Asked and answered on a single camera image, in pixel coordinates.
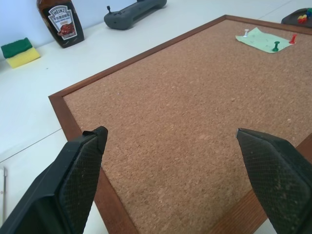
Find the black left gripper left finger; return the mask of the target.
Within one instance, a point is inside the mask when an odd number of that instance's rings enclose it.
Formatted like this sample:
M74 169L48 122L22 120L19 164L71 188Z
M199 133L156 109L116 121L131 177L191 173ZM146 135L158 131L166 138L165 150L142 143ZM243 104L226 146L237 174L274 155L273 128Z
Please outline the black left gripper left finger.
M97 191L108 130L68 141L32 182L2 225L2 234L81 234Z

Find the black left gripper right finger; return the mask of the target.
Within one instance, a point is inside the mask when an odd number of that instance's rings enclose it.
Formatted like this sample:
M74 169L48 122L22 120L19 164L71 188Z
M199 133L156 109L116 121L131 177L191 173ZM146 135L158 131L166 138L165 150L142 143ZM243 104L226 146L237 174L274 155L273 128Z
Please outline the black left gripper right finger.
M312 165L287 140L236 132L253 191L278 234L312 232Z

